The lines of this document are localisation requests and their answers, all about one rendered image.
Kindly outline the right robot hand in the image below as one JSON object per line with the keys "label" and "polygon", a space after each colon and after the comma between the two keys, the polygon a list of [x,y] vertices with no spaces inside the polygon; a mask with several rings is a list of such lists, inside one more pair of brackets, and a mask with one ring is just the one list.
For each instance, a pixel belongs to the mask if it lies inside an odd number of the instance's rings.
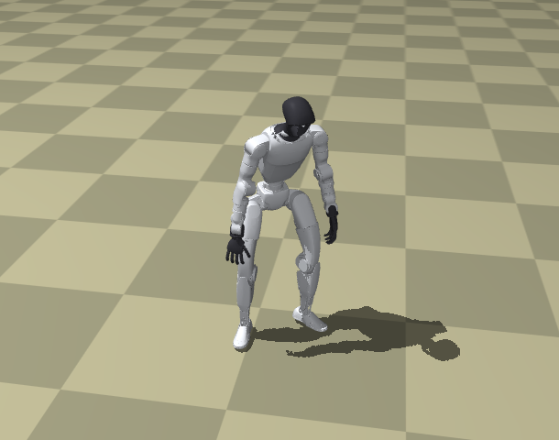
{"label": "right robot hand", "polygon": [[[232,225],[232,224],[231,224]],[[242,225],[241,228],[241,235],[236,235],[236,234],[232,234],[231,233],[231,226],[230,226],[230,236],[232,237],[230,239],[230,241],[228,242],[227,245],[227,252],[226,252],[226,257],[225,259],[228,261],[229,260],[229,254],[231,252],[231,263],[234,263],[234,254],[236,254],[236,265],[239,264],[238,262],[238,254],[240,254],[240,262],[241,264],[244,264],[244,260],[243,260],[243,251],[245,250],[247,256],[250,258],[250,254],[247,251],[247,248],[245,247],[245,242],[242,239],[242,237],[244,237],[244,231],[245,231],[245,226]]]}

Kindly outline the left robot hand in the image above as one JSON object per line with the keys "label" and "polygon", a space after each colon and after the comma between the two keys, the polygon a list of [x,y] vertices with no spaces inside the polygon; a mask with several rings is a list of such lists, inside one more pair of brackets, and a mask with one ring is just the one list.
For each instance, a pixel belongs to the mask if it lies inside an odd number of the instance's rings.
{"label": "left robot hand", "polygon": [[[337,215],[338,215],[338,211],[336,212],[336,207],[334,205],[329,206],[328,208],[328,212],[329,214],[326,212],[326,215],[328,217],[330,217],[329,222],[330,222],[330,231],[324,235],[324,237],[327,237],[325,240],[325,243],[327,244],[332,244],[335,240],[336,240],[336,231],[338,228],[338,224],[337,224]],[[329,240],[330,239],[330,240]]]}

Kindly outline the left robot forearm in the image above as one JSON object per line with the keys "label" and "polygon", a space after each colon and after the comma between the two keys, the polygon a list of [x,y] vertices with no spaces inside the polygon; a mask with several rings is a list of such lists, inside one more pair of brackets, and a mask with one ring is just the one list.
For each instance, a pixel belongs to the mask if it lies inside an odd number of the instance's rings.
{"label": "left robot forearm", "polygon": [[[331,169],[332,169],[332,167],[331,167]],[[332,169],[332,171],[333,171],[333,169]],[[329,214],[329,212],[328,212],[329,206],[334,205],[336,207],[336,212],[337,212],[338,206],[335,203],[334,175],[333,175],[333,177],[331,177],[327,180],[318,181],[318,183],[319,183],[319,187],[321,188],[321,194],[322,194],[322,198],[323,198],[323,202],[324,202],[323,207],[324,207],[325,211]]]}

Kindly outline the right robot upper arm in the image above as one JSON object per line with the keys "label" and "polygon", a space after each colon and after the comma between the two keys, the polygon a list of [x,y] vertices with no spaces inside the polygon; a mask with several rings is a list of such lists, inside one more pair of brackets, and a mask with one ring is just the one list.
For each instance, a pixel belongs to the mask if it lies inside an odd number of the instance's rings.
{"label": "right robot upper arm", "polygon": [[256,192],[256,184],[251,179],[256,173],[259,160],[266,156],[268,148],[269,139],[264,134],[251,137],[245,143],[244,157],[237,181],[245,184],[246,192],[244,196],[251,196]]}

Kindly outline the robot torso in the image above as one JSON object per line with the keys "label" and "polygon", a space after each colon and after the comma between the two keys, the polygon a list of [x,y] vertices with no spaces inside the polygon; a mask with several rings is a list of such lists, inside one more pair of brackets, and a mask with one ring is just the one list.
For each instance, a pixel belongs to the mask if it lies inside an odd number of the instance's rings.
{"label": "robot torso", "polygon": [[261,133],[269,139],[268,152],[258,164],[264,179],[258,183],[256,193],[260,195],[262,211],[277,210],[288,204],[290,192],[285,180],[299,169],[313,144],[309,128],[298,140],[288,142],[280,136],[288,136],[284,131],[275,133],[274,127],[279,124],[282,123],[269,126]]}

